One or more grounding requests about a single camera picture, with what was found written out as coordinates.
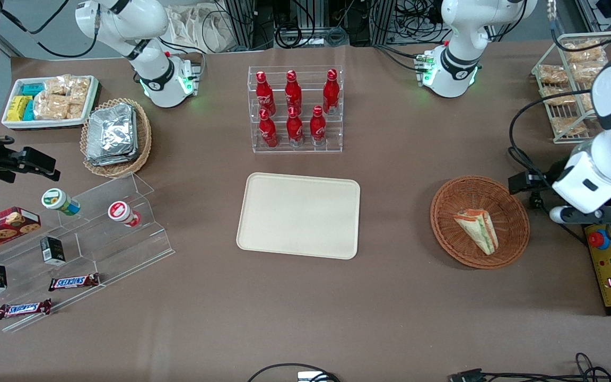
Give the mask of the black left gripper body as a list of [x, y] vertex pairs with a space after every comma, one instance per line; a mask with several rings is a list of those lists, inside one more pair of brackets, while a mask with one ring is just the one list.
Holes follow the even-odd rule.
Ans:
[[523, 171], [508, 178], [508, 190], [511, 195], [541, 193], [541, 191], [550, 189], [550, 187], [543, 172], [538, 174], [534, 171]]

